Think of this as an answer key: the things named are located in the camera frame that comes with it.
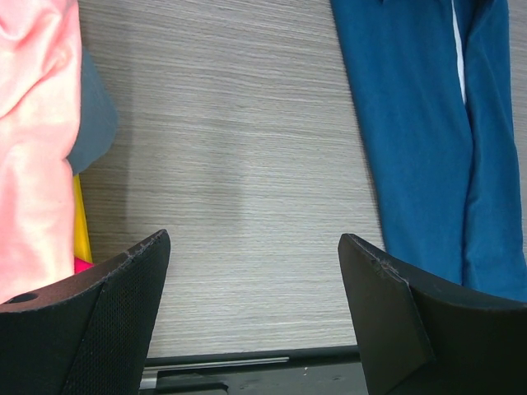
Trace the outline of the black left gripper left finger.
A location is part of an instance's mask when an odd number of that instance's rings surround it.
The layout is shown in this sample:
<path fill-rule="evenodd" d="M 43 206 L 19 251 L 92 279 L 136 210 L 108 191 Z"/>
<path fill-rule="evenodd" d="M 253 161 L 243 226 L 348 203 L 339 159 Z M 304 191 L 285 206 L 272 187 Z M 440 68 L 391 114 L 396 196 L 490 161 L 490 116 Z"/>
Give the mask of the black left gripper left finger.
<path fill-rule="evenodd" d="M 137 394 L 170 260 L 159 230 L 1 305 L 3 394 Z"/>

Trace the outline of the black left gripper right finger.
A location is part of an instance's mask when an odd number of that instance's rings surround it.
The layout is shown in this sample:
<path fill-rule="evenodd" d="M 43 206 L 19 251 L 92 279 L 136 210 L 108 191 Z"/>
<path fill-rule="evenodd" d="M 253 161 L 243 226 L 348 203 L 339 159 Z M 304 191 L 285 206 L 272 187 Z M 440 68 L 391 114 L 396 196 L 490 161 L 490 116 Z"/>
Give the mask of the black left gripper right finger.
<path fill-rule="evenodd" d="M 444 280 L 364 239 L 338 258 L 371 394 L 523 394 L 526 306 Z"/>

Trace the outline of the blue Mickey print t-shirt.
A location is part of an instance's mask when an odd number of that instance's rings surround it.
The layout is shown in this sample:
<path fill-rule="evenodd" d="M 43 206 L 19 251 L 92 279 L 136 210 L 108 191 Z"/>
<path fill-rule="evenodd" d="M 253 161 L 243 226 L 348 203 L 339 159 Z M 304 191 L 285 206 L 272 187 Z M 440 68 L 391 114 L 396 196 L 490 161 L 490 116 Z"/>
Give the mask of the blue Mickey print t-shirt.
<path fill-rule="evenodd" d="M 526 298 L 505 1 L 334 1 L 387 252 Z"/>

